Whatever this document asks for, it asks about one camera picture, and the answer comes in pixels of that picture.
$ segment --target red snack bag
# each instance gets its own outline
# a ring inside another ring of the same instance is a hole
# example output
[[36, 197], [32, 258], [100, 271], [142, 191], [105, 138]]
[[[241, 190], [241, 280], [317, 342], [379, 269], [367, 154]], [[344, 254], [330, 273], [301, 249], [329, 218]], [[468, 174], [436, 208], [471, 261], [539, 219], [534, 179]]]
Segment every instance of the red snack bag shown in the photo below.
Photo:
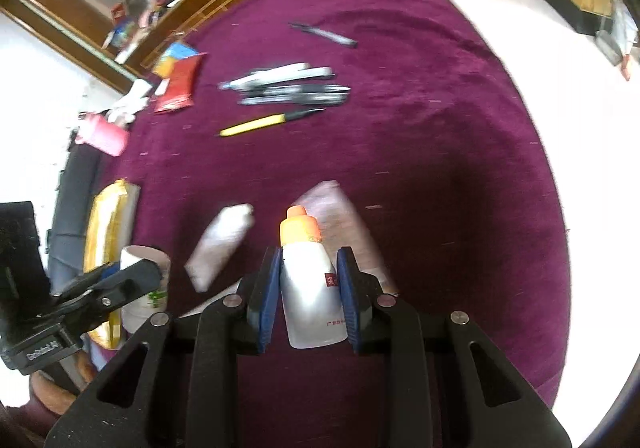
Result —
[[156, 101], [156, 112], [180, 110], [187, 106], [193, 106], [191, 89], [200, 61], [206, 52], [194, 54], [188, 58], [178, 60], [169, 77], [169, 86], [166, 92]]

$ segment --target metal screw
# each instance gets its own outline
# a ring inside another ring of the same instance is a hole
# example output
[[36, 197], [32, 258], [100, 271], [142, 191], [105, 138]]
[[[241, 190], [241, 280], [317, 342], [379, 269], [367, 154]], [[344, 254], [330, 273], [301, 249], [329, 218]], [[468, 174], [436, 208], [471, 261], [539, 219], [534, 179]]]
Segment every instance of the metal screw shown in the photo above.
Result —
[[381, 294], [376, 300], [380, 307], [393, 307], [396, 305], [396, 297], [392, 294]]
[[156, 313], [151, 316], [151, 325], [154, 327], [162, 327], [169, 323], [169, 315], [167, 313]]
[[451, 313], [451, 321], [458, 325], [466, 325], [469, 323], [469, 315], [464, 311], [453, 311]]
[[242, 297], [239, 294], [228, 294], [222, 303], [225, 307], [238, 307], [242, 304]]

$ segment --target yellow package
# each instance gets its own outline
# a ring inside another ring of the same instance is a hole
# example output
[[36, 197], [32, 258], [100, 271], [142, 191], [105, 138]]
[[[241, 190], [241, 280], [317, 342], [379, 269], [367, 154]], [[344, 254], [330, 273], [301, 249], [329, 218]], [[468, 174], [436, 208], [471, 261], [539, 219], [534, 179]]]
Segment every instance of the yellow package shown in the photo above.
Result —
[[[129, 244], [140, 187], [120, 179], [103, 189], [94, 199], [84, 243], [84, 272], [116, 262]], [[89, 332], [89, 337], [105, 349], [115, 349], [122, 329], [120, 310]]]
[[174, 69], [175, 62], [177, 61], [178, 60], [176, 58], [172, 58], [171, 56], [161, 56], [156, 62], [153, 72], [162, 79], [169, 78]]

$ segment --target pen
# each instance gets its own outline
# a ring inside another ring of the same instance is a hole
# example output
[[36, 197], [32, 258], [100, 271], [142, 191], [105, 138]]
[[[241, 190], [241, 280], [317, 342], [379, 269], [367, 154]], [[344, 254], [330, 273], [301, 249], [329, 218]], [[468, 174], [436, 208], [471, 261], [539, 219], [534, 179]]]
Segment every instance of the pen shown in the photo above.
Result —
[[224, 81], [218, 85], [220, 90], [228, 90], [230, 88], [234, 90], [245, 90], [256, 84], [260, 85], [261, 81], [268, 81], [269, 79], [288, 78], [288, 74], [293, 72], [300, 72], [309, 68], [308, 63], [292, 63], [291, 65], [279, 66], [277, 68], [268, 68], [267, 70], [258, 70], [252, 72], [244, 78], [234, 79], [233, 81]]
[[341, 84], [286, 84], [284, 86], [268, 86], [256, 90], [253, 95], [291, 95], [291, 94], [311, 94], [320, 92], [335, 92], [335, 93], [347, 93], [351, 89], [348, 86], [342, 86]]
[[303, 33], [316, 34], [345, 47], [351, 47], [353, 49], [358, 45], [358, 42], [356, 40], [352, 40], [347, 36], [341, 36], [340, 34], [332, 33], [330, 31], [324, 31], [305, 23], [289, 22], [289, 25], [294, 29], [300, 29], [301, 31], [303, 31]]
[[238, 87], [233, 86], [232, 88], [243, 92], [248, 90], [262, 90], [268, 84], [309, 78], [332, 79], [335, 78], [335, 74], [331, 70], [330, 66], [318, 66], [317, 68], [306, 68], [304, 70], [296, 70], [288, 72], [287, 74], [279, 74], [277, 76], [274, 76], [269, 72], [258, 72], [257, 74], [252, 74], [249, 77], [254, 79], [244, 82]]
[[273, 94], [245, 97], [240, 104], [248, 106], [256, 104], [268, 104], [272, 102], [290, 102], [295, 104], [322, 104], [325, 106], [338, 106], [347, 100], [348, 94], [324, 94], [322, 92], [308, 92], [307, 94]]
[[316, 112], [321, 112], [324, 108], [310, 108], [308, 110], [296, 110], [293, 112], [277, 113], [274, 115], [268, 115], [254, 121], [247, 121], [247, 123], [241, 123], [236, 126], [231, 126], [220, 131], [220, 137], [229, 137], [231, 135], [237, 135], [239, 133], [250, 132], [257, 130], [258, 128], [265, 128], [266, 126], [273, 126], [274, 124], [288, 123], [289, 121], [295, 121], [296, 119], [302, 119], [307, 115], [311, 115]]

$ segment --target white cylindrical container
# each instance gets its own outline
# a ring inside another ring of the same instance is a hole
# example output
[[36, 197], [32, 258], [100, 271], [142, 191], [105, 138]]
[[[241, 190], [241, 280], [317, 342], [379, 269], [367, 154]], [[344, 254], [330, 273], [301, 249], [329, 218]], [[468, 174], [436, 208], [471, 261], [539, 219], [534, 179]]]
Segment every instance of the white cylindrical container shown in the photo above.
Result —
[[293, 206], [280, 224], [282, 306], [289, 343], [295, 349], [332, 345], [346, 339], [340, 287], [322, 246], [318, 222]]
[[166, 310], [168, 300], [171, 259], [159, 249], [144, 245], [128, 245], [120, 253], [120, 269], [126, 269], [142, 259], [151, 260], [158, 265], [162, 272], [162, 282], [158, 290], [145, 294], [122, 308], [122, 326], [130, 334], [140, 329], [151, 315]]
[[194, 289], [205, 292], [254, 225], [251, 204], [222, 208], [207, 226], [184, 268]]

